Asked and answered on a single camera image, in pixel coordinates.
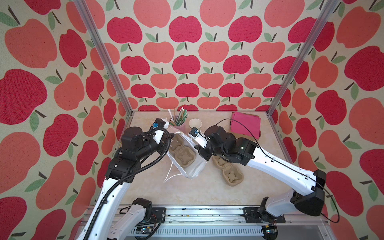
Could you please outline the single cardboard cup carrier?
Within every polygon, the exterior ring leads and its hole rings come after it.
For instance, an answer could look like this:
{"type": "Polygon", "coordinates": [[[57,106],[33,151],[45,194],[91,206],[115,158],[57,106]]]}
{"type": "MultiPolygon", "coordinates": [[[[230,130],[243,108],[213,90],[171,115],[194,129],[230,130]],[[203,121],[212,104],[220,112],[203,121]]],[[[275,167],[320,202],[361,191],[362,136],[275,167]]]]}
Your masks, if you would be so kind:
{"type": "Polygon", "coordinates": [[[175,134],[171,141],[169,152],[174,157],[176,162],[183,168],[191,165],[195,159],[196,154],[190,146],[185,145],[185,140],[180,134],[175,134]]]}

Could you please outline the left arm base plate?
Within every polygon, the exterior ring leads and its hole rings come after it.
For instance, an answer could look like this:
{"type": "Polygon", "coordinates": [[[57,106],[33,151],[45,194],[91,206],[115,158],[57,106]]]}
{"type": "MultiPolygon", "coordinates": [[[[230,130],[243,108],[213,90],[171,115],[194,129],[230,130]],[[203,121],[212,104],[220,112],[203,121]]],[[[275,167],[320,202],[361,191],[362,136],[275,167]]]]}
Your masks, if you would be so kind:
{"type": "Polygon", "coordinates": [[[139,222],[137,226],[150,225],[155,223],[163,224],[166,217],[166,208],[152,208],[150,214],[146,214],[144,220],[139,222]]]}

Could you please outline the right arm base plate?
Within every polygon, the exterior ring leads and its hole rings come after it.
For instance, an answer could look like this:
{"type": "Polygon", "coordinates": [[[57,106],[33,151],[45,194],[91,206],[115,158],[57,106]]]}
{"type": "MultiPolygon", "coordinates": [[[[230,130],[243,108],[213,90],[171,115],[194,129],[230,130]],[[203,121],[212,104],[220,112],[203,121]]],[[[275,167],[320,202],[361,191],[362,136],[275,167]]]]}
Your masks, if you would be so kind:
{"type": "Polygon", "coordinates": [[[243,208],[243,214],[247,224],[283,224],[286,222],[284,216],[275,217],[259,208],[243,208]]]}

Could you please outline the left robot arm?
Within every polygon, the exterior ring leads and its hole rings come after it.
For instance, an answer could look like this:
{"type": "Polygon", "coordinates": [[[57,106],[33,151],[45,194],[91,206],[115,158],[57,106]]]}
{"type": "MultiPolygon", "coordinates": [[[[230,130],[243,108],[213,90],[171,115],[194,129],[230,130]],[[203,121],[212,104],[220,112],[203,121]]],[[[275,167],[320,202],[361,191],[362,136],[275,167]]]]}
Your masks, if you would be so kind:
{"type": "Polygon", "coordinates": [[[97,204],[79,235],[80,240],[123,240],[140,222],[151,218],[151,201],[138,198],[128,212],[113,223],[120,203],[135,176],[167,154],[173,133],[169,125],[158,119],[147,132],[129,127],[121,137],[122,146],[109,163],[97,204]]]}

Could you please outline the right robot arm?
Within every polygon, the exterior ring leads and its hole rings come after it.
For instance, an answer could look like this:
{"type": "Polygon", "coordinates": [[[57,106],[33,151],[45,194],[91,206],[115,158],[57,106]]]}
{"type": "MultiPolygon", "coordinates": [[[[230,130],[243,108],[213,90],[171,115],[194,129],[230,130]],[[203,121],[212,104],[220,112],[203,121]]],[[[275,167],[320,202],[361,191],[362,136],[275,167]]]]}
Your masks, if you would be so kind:
{"type": "Polygon", "coordinates": [[[283,214],[295,211],[313,217],[321,215],[325,201],[325,172],[312,172],[292,165],[265,151],[258,143],[236,138],[217,125],[209,127],[204,133],[192,128],[189,136],[197,142],[195,148],[205,160],[216,156],[229,163],[248,166],[291,187],[278,197],[263,198],[255,213],[256,219],[272,222],[283,214]]]}

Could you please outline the cardboard cup carrier stack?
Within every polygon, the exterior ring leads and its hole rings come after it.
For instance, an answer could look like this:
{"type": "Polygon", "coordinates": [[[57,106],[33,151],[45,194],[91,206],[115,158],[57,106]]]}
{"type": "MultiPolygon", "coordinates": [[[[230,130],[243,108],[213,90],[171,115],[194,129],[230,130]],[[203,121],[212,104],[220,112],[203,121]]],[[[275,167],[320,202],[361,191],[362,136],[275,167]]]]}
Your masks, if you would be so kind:
{"type": "Polygon", "coordinates": [[[218,156],[213,156],[213,163],[222,171],[223,178],[227,185],[234,187],[243,182],[243,172],[233,163],[227,162],[218,156]]]}

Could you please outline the white patterned gift bag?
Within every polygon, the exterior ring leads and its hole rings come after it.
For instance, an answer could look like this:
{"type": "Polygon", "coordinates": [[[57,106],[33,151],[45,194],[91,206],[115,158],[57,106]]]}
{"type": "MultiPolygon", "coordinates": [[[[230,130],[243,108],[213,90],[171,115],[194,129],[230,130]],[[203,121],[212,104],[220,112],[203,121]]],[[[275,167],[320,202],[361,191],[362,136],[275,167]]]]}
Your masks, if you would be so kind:
{"type": "Polygon", "coordinates": [[[164,183],[176,176],[194,179],[205,168],[207,161],[195,149],[196,143],[182,131],[174,126],[169,126],[169,133],[175,134],[167,156],[172,161],[164,183]]]}

